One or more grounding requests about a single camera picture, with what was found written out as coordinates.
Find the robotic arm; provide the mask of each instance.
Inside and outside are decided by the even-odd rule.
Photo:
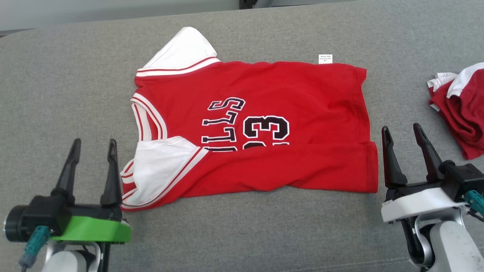
[[[426,182],[412,184],[407,184],[400,170],[388,127],[381,131],[387,187],[381,208],[383,221],[402,224],[410,258],[421,271],[484,271],[483,256],[461,215],[461,208],[470,204],[471,215],[482,220],[476,212],[484,214],[484,174],[472,164],[442,162],[422,127],[416,123],[413,131],[428,175]]]
[[[75,204],[74,174],[80,151],[81,140],[76,139],[50,196],[35,196],[29,205],[15,206],[5,220],[7,239],[27,242],[19,261],[23,272],[32,267],[45,244],[47,255],[42,272],[107,272],[111,244],[123,244],[131,238],[131,229],[120,208],[116,141],[109,142],[109,168],[100,205]],[[68,245],[82,249],[65,250]]]

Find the teal cable connector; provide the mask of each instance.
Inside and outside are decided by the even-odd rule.
[[[35,228],[32,236],[30,237],[27,245],[25,246],[25,252],[22,255],[18,264],[22,267],[22,271],[27,268],[31,268],[37,258],[37,254],[40,249],[47,243],[50,238],[49,227],[38,226]]]
[[[466,202],[470,205],[471,209],[476,210],[482,216],[484,216],[484,197],[476,190],[470,190],[466,194]]]

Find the red jersey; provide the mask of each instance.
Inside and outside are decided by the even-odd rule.
[[[124,210],[285,185],[377,191],[365,69],[216,56],[183,28],[138,70],[139,142],[121,172]]]

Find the care label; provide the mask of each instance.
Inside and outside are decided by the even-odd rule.
[[[333,62],[332,54],[319,54],[318,64],[327,64]]]

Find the gray fabric surface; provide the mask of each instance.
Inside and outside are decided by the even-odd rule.
[[[481,0],[367,0],[63,25],[0,39],[0,214],[47,195],[72,141],[83,141],[75,196],[97,203],[109,139],[121,167],[137,140],[133,78],[182,27],[193,26],[223,61],[334,61],[368,69],[363,92],[372,139],[388,125],[401,168],[423,181],[412,123],[443,159],[463,163],[428,104],[426,81],[484,59]],[[484,157],[472,161],[484,170]],[[110,271],[417,271],[400,225],[381,221],[376,195],[294,188],[179,200],[128,213],[133,239],[114,245]],[[481,223],[466,217],[484,246]],[[0,239],[2,271],[16,272],[23,244]],[[44,252],[33,271],[40,271]]]

